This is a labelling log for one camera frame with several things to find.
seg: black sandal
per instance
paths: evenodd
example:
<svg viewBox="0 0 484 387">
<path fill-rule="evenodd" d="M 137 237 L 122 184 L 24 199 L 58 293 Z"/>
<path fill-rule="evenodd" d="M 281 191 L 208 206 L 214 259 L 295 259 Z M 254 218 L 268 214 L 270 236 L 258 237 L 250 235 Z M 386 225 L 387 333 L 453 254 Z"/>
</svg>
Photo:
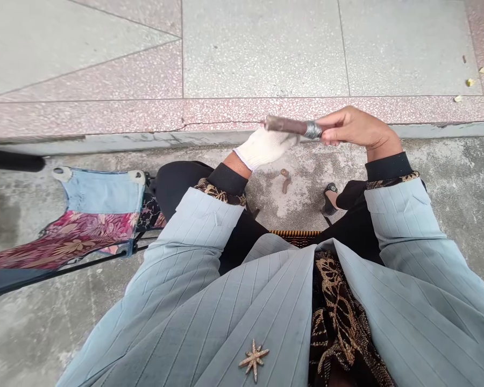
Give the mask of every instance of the black sandal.
<svg viewBox="0 0 484 387">
<path fill-rule="evenodd" d="M 333 206 L 330 199 L 328 199 L 328 196 L 326 196 L 327 191 L 332 191 L 337 193 L 338 191 L 337 191 L 337 187 L 335 186 L 335 183 L 328 183 L 328 185 L 323 191 L 324 206 L 321 208 L 321 214 L 323 214 L 325 218 L 335 214 L 338 211 L 338 209 Z"/>
</svg>

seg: floor crack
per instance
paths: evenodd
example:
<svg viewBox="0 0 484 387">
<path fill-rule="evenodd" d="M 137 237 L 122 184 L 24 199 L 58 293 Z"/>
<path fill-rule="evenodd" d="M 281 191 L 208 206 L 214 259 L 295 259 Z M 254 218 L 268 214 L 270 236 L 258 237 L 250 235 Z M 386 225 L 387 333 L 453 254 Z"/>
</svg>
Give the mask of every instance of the floor crack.
<svg viewBox="0 0 484 387">
<path fill-rule="evenodd" d="M 262 124 L 263 121 L 214 121 L 214 122 L 208 122 L 208 123 L 203 123 L 203 122 L 199 122 L 199 123 L 187 123 L 187 124 L 184 124 L 183 126 L 177 128 L 177 129 L 172 129 L 170 131 L 167 131 L 168 132 L 178 132 L 180 130 L 183 130 L 184 128 L 186 128 L 187 126 L 190 126 L 190 125 L 214 125 L 214 124 Z"/>
</svg>

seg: leg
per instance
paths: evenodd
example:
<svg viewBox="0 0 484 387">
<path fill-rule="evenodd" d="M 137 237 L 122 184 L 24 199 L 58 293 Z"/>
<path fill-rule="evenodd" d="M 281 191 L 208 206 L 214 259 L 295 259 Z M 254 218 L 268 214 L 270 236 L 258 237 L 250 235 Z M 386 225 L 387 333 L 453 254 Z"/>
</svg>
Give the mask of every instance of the leg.
<svg viewBox="0 0 484 387">
<path fill-rule="evenodd" d="M 336 199 L 336 206 L 348 210 L 342 218 L 319 234 L 312 244 L 335 238 L 362 258 L 383 265 L 380 248 L 367 209 L 366 182 L 350 181 Z"/>
<path fill-rule="evenodd" d="M 199 161 L 175 161 L 158 170 L 150 190 L 167 220 L 175 214 L 188 188 L 208 177 L 212 171 L 213 168 Z M 239 266 L 258 238 L 267 233 L 267 229 L 244 210 L 220 256 L 220 275 Z"/>
</svg>

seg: light blue pinstripe blazer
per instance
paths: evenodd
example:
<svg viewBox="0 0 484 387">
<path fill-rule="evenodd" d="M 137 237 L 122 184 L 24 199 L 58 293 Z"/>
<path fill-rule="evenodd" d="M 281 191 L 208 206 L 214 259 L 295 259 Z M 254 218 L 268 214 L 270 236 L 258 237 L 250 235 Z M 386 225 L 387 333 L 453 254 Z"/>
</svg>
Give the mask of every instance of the light blue pinstripe blazer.
<svg viewBox="0 0 484 387">
<path fill-rule="evenodd" d="M 484 387 L 484 282 L 440 231 L 421 180 L 365 195 L 386 267 L 335 239 L 298 249 L 267 234 L 219 278 L 242 207 L 190 188 L 59 385 L 250 386 L 238 363 L 254 338 L 269 349 L 258 384 L 305 386 L 322 248 L 337 251 L 399 386 Z"/>
</svg>

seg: pink terrazzo border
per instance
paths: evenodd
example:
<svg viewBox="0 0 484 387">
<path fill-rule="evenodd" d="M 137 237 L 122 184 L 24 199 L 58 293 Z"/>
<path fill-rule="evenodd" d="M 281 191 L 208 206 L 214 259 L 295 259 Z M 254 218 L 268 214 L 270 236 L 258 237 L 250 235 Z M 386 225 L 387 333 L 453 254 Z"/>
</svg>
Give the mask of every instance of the pink terrazzo border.
<svg viewBox="0 0 484 387">
<path fill-rule="evenodd" d="M 475 56 L 484 66 L 484 0 L 466 0 Z M 484 75 L 481 76 L 484 94 Z M 357 106 L 389 124 L 484 121 L 484 96 L 162 99 L 0 104 L 0 141 L 86 134 L 255 129 L 266 114 L 311 119 Z"/>
</svg>

